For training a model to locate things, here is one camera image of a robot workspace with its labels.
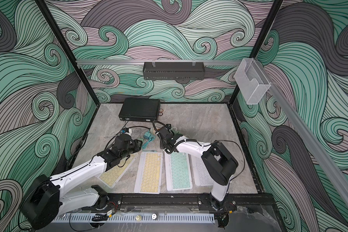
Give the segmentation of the teal charger plug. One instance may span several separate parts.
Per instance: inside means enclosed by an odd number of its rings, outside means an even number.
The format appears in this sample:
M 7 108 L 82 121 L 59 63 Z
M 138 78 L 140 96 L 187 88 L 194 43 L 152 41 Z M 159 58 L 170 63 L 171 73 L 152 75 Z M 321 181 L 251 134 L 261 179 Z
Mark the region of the teal charger plug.
M 146 140 L 149 140 L 151 136 L 152 136 L 151 132 L 147 131 L 147 132 L 145 132 L 143 138 Z

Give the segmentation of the yellow wireless keyboard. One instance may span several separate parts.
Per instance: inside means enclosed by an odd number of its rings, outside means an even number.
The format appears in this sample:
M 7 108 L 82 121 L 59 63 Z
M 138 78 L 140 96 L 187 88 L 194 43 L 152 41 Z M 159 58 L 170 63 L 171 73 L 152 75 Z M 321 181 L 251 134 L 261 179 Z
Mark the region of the yellow wireless keyboard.
M 138 154 L 132 154 L 129 158 L 124 158 L 117 166 L 102 173 L 98 179 L 112 189 L 121 180 L 137 157 Z
M 139 158 L 134 193 L 160 194 L 162 167 L 162 152 L 142 152 Z

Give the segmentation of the green wireless keyboard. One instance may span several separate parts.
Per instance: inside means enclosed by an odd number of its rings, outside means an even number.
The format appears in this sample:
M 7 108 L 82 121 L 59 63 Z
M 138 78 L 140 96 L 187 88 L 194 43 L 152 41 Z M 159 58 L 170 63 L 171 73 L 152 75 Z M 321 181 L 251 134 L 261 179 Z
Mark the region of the green wireless keyboard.
M 168 191 L 192 189 L 192 177 L 187 153 L 164 154 Z

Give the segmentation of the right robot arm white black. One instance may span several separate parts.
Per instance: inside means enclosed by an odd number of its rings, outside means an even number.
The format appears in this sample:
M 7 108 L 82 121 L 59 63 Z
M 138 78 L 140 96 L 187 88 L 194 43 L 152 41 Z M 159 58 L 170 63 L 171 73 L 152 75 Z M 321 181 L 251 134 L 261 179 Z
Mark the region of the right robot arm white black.
M 211 200 L 214 203 L 224 202 L 231 179 L 236 173 L 238 161 L 220 141 L 212 143 L 199 142 L 189 139 L 180 133 L 175 133 L 170 125 L 159 123 L 161 128 L 153 129 L 160 140 L 160 145 L 167 154 L 186 153 L 202 160 L 214 184 L 211 190 Z

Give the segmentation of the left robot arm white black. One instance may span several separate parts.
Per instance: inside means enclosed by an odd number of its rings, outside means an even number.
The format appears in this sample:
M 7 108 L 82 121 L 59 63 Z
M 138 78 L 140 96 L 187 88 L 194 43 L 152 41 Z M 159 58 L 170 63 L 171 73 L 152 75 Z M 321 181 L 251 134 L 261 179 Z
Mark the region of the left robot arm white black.
M 93 185 L 79 192 L 71 190 L 118 166 L 122 159 L 139 152 L 142 144 L 142 141 L 133 140 L 129 134 L 124 133 L 116 137 L 111 148 L 99 152 L 89 161 L 51 177 L 40 175 L 27 190 L 20 204 L 20 212 L 32 229 L 39 230 L 57 216 L 79 208 L 105 209 L 108 194 L 100 186 Z

